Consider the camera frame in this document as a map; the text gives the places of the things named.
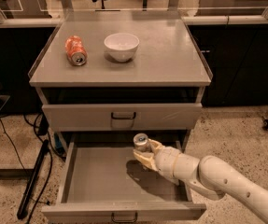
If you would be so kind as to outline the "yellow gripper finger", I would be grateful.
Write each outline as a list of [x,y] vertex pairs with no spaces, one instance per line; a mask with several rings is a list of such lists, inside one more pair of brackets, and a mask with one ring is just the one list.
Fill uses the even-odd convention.
[[141,152],[134,150],[134,157],[146,168],[157,172],[158,168],[155,163],[154,154],[152,152]]
[[158,154],[164,148],[162,143],[152,139],[149,140],[149,145],[154,155]]

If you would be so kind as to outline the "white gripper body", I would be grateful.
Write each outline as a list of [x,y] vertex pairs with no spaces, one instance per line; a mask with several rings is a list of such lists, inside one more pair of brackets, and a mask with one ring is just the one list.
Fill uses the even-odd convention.
[[189,184],[197,179],[200,160],[173,147],[163,147],[154,155],[157,172],[166,180],[178,185]]

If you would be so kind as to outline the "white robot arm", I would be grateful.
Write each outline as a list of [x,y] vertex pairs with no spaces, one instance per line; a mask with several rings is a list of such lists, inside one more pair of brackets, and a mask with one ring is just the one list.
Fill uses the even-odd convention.
[[182,181],[208,199],[219,200],[228,194],[268,224],[268,190],[220,158],[205,156],[199,160],[144,133],[134,137],[134,157],[165,179],[175,184]]

